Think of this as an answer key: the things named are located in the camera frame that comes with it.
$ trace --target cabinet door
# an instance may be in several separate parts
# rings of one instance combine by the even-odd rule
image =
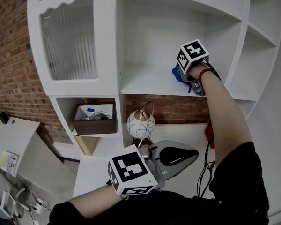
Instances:
[[[33,57],[47,95],[117,95],[117,0],[28,0]]]

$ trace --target storage box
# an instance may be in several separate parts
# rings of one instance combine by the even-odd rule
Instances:
[[[85,106],[93,108],[95,105],[108,105],[112,104],[112,119],[105,120],[81,120],[83,118],[83,111],[85,112]],[[73,126],[79,135],[84,134],[110,134],[116,133],[118,130],[117,126],[117,114],[115,103],[95,103],[95,104],[79,104],[73,112]]]

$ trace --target black sleeve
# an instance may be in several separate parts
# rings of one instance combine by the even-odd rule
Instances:
[[[49,216],[48,225],[55,224],[91,224],[91,219],[86,219],[70,202],[54,206]]]
[[[218,165],[209,190],[215,199],[238,209],[256,224],[268,224],[268,198],[262,179],[261,161],[254,144],[246,142]]]

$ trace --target red object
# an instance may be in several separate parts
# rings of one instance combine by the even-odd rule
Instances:
[[[214,131],[212,129],[211,122],[208,123],[207,127],[205,128],[205,136],[207,141],[209,141],[210,137],[213,135]],[[214,137],[211,140],[210,148],[214,149]]]
[[[202,72],[200,72],[199,77],[198,77],[198,80],[199,80],[199,83],[201,83],[201,84],[202,84],[201,77],[202,77],[202,75],[203,75],[205,72],[212,72],[212,71],[211,71],[210,68],[206,68],[206,69],[204,69]]]

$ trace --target desk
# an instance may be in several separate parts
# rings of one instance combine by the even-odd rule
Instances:
[[[13,176],[19,173],[39,187],[56,193],[63,176],[63,164],[36,133],[38,126],[39,122],[13,117],[7,124],[0,120],[0,162],[2,151],[16,154],[18,161]]]
[[[172,140],[189,144],[199,151],[198,159],[178,176],[167,180],[163,190],[177,192],[190,198],[196,195],[197,181],[204,166],[205,150],[208,144],[204,135],[205,128],[206,124],[157,125],[155,127],[151,136],[153,142]],[[208,162],[214,160],[215,152],[209,149]],[[76,177],[74,197],[104,186],[109,179],[107,164],[106,158],[82,156]],[[209,171],[206,171],[201,190],[204,189],[208,179]],[[214,195],[208,189],[204,197],[214,198]]]

